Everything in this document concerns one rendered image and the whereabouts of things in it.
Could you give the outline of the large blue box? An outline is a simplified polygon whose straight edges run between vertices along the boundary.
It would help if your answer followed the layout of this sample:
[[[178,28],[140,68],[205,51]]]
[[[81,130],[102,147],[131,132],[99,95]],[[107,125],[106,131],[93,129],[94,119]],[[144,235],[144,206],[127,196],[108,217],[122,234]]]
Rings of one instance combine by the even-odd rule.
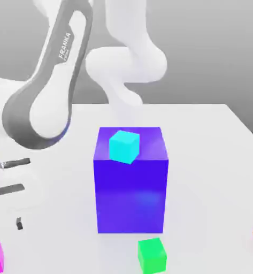
[[[100,127],[94,153],[99,233],[162,233],[168,154],[159,127],[125,127],[140,135],[140,154],[132,164],[109,158],[109,139],[120,129]]]

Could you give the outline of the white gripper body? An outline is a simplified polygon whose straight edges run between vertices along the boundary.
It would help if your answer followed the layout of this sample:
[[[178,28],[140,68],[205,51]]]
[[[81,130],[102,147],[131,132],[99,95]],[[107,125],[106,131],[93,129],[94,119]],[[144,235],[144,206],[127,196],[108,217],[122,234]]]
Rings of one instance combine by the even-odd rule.
[[[0,187],[0,209],[30,207],[29,189],[22,183]]]

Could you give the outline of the small green cube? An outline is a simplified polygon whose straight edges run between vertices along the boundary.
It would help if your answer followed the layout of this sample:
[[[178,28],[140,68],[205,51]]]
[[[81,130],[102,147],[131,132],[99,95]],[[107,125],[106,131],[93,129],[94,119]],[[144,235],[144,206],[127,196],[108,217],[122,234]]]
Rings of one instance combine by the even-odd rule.
[[[143,274],[166,271],[167,254],[160,238],[138,241],[138,259]]]

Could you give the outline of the small cyan cube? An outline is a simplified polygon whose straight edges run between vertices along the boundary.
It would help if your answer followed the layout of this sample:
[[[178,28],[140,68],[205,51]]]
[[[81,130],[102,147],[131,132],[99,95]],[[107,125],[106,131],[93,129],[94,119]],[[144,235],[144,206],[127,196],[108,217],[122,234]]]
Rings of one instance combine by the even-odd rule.
[[[123,130],[109,139],[109,158],[113,161],[132,164],[140,153],[140,135]]]

